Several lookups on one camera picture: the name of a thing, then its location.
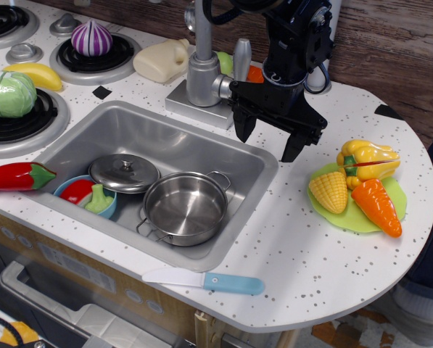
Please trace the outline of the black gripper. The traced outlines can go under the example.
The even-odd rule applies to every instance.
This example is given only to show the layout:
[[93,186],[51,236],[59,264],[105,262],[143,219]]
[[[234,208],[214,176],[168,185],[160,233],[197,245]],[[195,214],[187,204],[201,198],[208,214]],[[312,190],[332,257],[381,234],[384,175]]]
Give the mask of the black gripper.
[[316,145],[327,127],[326,119],[306,102],[302,86],[234,81],[230,90],[234,127],[240,141],[247,141],[257,120],[291,133],[282,162],[293,162],[305,146]]

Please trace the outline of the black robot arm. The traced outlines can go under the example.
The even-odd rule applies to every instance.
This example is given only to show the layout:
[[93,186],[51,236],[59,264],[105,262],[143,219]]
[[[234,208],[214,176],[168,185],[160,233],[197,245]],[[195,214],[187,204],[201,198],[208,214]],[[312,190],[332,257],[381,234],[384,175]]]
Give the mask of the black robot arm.
[[219,77],[212,92],[233,111],[236,135],[246,141],[257,120],[287,133],[282,162],[293,162],[305,146],[316,145],[326,119],[306,101],[306,80],[330,59],[332,19],[329,1],[233,1],[231,10],[212,14],[211,1],[203,1],[207,20],[222,25],[242,13],[259,13],[266,19],[268,56],[262,67],[263,82],[250,83]]

